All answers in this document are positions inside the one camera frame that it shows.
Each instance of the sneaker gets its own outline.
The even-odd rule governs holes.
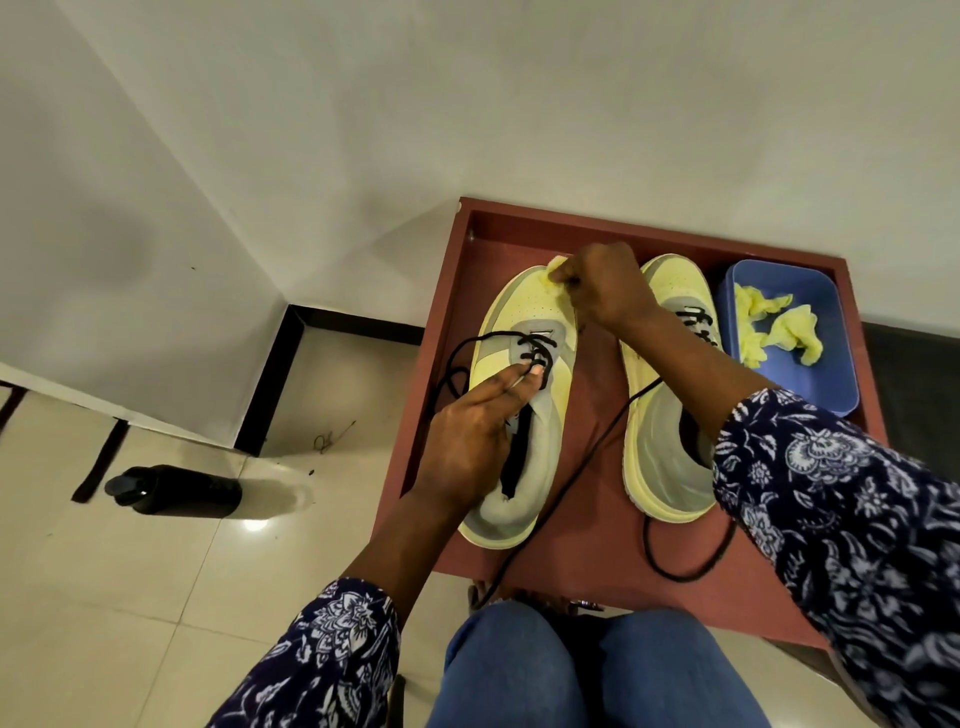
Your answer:
[[[682,255],[660,255],[641,269],[657,303],[700,338],[720,346],[717,313],[703,273]],[[657,380],[653,367],[620,342],[631,396]],[[713,445],[665,384],[635,401],[627,420],[623,482],[637,508],[660,521],[703,516],[713,497]]]
[[[552,269],[560,262],[554,259]],[[528,268],[496,297],[473,349],[470,387],[519,362],[539,363],[540,391],[507,423],[511,451],[496,489],[460,524],[460,533],[483,548],[512,548],[533,530],[560,460],[564,418],[577,352],[573,305],[547,267]]]

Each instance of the navy blue floral shirt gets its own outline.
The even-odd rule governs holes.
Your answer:
[[[714,491],[870,703],[960,725],[960,486],[784,390],[733,411]],[[399,630],[388,596],[340,579],[297,616],[211,726],[380,726]]]

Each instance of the shoelace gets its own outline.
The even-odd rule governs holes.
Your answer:
[[[681,321],[684,322],[686,327],[693,331],[696,336],[710,343],[714,347],[718,346],[708,330],[708,327],[713,326],[713,319],[705,309],[696,306],[687,306],[680,311],[676,311],[676,315],[681,319]],[[444,371],[444,375],[441,377],[440,381],[437,382],[437,386],[433,391],[433,396],[430,399],[429,411],[431,412],[431,416],[432,414],[436,413],[437,401],[440,398],[440,394],[443,392],[444,387],[449,389],[454,399],[459,399],[469,389],[469,368],[453,366],[453,361],[457,357],[457,354],[460,353],[460,351],[468,344],[473,344],[478,341],[486,341],[487,339],[494,338],[494,336],[514,336],[519,339],[521,344],[528,344],[531,348],[531,351],[529,353],[522,354],[521,358],[530,358],[531,361],[530,367],[527,369],[528,372],[536,364],[541,364],[543,367],[543,384],[540,386],[540,389],[543,389],[546,386],[547,378],[550,376],[550,372],[553,370],[553,355],[550,353],[549,349],[544,346],[544,344],[550,344],[550,346],[554,347],[557,346],[556,342],[552,339],[549,339],[542,334],[525,334],[520,331],[491,331],[490,333],[483,334],[481,336],[470,336],[470,338],[464,339],[462,342],[457,344],[457,346],[454,347],[453,352],[446,360],[446,370]],[[467,382],[464,384],[461,390],[458,390],[453,382],[453,378],[458,374],[467,375]],[[620,408],[620,411],[616,413],[616,416],[613,418],[611,423],[607,425],[607,429],[605,429],[603,434],[601,434],[600,437],[594,441],[593,445],[590,446],[589,450],[587,451],[587,455],[584,456],[584,459],[581,460],[580,464],[576,467],[576,469],[574,469],[573,474],[560,487],[560,490],[557,492],[557,496],[550,502],[550,505],[547,506],[546,512],[540,514],[540,518],[537,519],[533,530],[530,531],[530,535],[521,544],[519,544],[519,546],[515,547],[510,551],[509,554],[507,554],[507,557],[503,560],[500,568],[497,569],[496,575],[493,577],[493,581],[487,588],[486,593],[484,594],[483,598],[480,599],[477,609],[485,606],[487,602],[490,601],[497,588],[499,588],[500,584],[503,582],[503,577],[506,575],[507,569],[510,568],[510,565],[514,562],[517,556],[522,553],[523,549],[534,540],[534,537],[536,537],[538,533],[540,533],[543,527],[550,520],[550,517],[556,513],[557,508],[560,507],[561,502],[564,500],[564,496],[566,496],[570,488],[573,487],[574,483],[580,479],[580,476],[587,469],[590,461],[593,460],[594,455],[596,455],[596,453],[604,445],[607,438],[610,437],[617,424],[623,419],[623,416],[630,411],[630,405],[644,395],[652,392],[661,384],[663,384],[663,379],[657,377],[635,395],[632,395],[624,403],[624,405]],[[651,519],[647,514],[643,514],[643,550],[647,559],[647,563],[650,564],[650,568],[656,574],[679,584],[688,584],[690,582],[697,581],[712,571],[713,568],[720,563],[720,560],[727,552],[727,548],[730,546],[733,536],[736,533],[736,522],[731,520],[730,525],[727,526],[727,531],[724,534],[724,538],[723,541],[721,541],[720,546],[699,569],[689,574],[675,574],[670,573],[661,567],[654,558],[653,551],[650,548],[650,521],[652,520],[653,519]]]
[[[446,359],[446,370],[444,371],[444,375],[441,377],[440,381],[437,382],[437,386],[433,390],[433,396],[430,398],[429,412],[431,412],[431,416],[432,414],[436,414],[437,400],[440,398],[440,394],[443,392],[444,387],[450,391],[450,394],[453,395],[453,399],[455,400],[458,400],[469,390],[470,369],[468,367],[453,366],[453,361],[457,358],[457,354],[460,353],[468,344],[475,344],[478,341],[493,339],[495,336],[512,336],[518,339],[521,345],[529,346],[530,351],[522,353],[520,358],[530,361],[530,366],[527,367],[527,372],[529,372],[538,364],[543,367],[543,384],[540,385],[540,389],[546,387],[547,378],[550,377],[550,372],[553,371],[553,354],[550,353],[549,349],[547,349],[547,345],[556,347],[556,341],[549,338],[545,334],[523,333],[522,331],[491,331],[490,333],[485,333],[480,336],[470,336],[469,339],[464,339],[457,344],[453,352],[451,352],[450,356]],[[467,381],[464,382],[463,387],[460,389],[457,389],[457,385],[453,380],[457,375],[467,376]]]
[[[719,348],[716,340],[710,334],[710,327],[713,326],[713,317],[707,313],[705,308],[697,305],[689,305],[675,311],[677,316],[681,321],[684,322],[684,326],[689,328],[693,335],[703,339],[708,344],[713,347]]]

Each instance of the red wooden shelf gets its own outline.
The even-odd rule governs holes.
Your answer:
[[[553,255],[571,255],[588,243],[615,240],[628,242],[640,262],[663,253],[686,255],[701,267],[714,288],[727,268],[744,258],[802,265],[826,273],[840,292],[860,388],[860,406],[849,419],[886,442],[863,328],[843,258],[463,198],[380,497],[377,526],[413,485],[432,414],[425,411],[427,402],[446,359],[460,341],[476,335],[500,289],[517,272],[545,264]],[[468,366],[471,354],[472,349],[466,347],[459,363]],[[626,399],[627,382],[615,339],[587,326],[577,351],[555,487],[583,459]],[[711,626],[824,646],[823,638],[793,604],[773,568],[742,533],[737,533],[720,564],[700,581],[675,584],[653,573],[643,555],[642,516],[623,487],[623,428],[618,426],[550,523],[516,558],[505,582],[626,609],[676,607]],[[694,523],[655,523],[651,542],[659,563],[678,572],[696,568],[715,550],[726,523],[719,508]],[[504,556],[503,551],[484,550],[456,534],[436,569],[489,580]]]

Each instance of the hand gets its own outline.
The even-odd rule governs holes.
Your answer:
[[[578,313],[619,339],[632,324],[663,311],[626,243],[588,245],[550,279],[566,285]]]
[[[413,493],[459,518],[496,487],[510,442],[505,424],[540,389],[543,367],[514,364],[442,409],[430,423]]]

